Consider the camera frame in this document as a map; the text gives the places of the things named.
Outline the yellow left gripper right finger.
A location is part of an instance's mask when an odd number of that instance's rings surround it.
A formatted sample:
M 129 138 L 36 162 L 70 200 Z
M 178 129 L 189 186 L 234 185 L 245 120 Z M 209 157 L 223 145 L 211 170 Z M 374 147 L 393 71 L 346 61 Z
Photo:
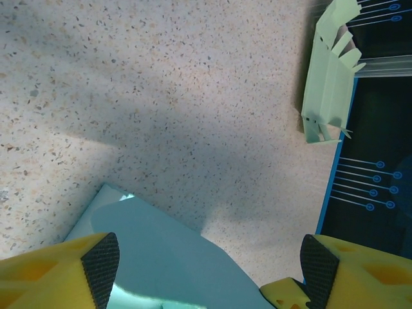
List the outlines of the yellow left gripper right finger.
M 300 261 L 309 309 L 412 309 L 412 259 L 307 234 Z

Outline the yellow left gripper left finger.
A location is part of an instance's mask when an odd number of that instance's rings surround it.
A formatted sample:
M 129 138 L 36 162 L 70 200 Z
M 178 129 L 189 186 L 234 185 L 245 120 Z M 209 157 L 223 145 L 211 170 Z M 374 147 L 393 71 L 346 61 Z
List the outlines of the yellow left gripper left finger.
M 113 232 L 0 260 L 0 309 L 106 309 L 119 261 Z

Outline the light green paper box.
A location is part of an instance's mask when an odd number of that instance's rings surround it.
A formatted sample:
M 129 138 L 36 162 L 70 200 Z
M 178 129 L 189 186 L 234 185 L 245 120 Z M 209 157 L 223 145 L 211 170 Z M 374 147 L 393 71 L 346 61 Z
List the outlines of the light green paper box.
M 315 25 L 301 117 L 309 144 L 340 142 L 329 127 L 346 129 L 355 74 L 365 67 L 346 24 L 361 12 L 357 0 L 333 0 Z

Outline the aluminium frame post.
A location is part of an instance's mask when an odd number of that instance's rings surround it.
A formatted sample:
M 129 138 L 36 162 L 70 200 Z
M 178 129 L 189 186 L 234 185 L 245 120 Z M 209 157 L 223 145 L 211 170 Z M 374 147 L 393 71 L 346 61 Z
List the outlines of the aluminium frame post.
M 412 77 L 412 55 L 376 57 L 361 62 L 366 65 L 355 74 L 357 78 Z

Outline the light blue paper box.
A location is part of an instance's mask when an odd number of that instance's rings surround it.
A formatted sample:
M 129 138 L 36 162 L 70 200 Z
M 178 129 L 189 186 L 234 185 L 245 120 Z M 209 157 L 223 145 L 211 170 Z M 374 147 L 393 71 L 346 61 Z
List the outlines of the light blue paper box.
M 107 309 L 273 309 L 219 246 L 131 194 L 104 185 L 68 234 L 113 232 L 120 262 Z

